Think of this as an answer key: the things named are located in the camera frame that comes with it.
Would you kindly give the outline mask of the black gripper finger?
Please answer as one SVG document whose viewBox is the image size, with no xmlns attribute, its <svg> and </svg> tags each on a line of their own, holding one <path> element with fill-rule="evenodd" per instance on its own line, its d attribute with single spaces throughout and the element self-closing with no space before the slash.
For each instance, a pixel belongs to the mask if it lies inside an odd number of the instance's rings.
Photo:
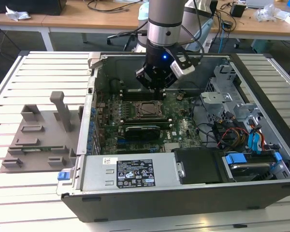
<svg viewBox="0 0 290 232">
<path fill-rule="evenodd" d="M 158 74 L 155 67 L 152 65 L 145 65 L 136 73 L 136 79 L 153 94 L 154 99 L 159 98 L 159 81 Z"/>
<path fill-rule="evenodd" d="M 159 99 L 164 98 L 164 89 L 170 87 L 177 80 L 172 70 L 159 70 Z"/>
</svg>

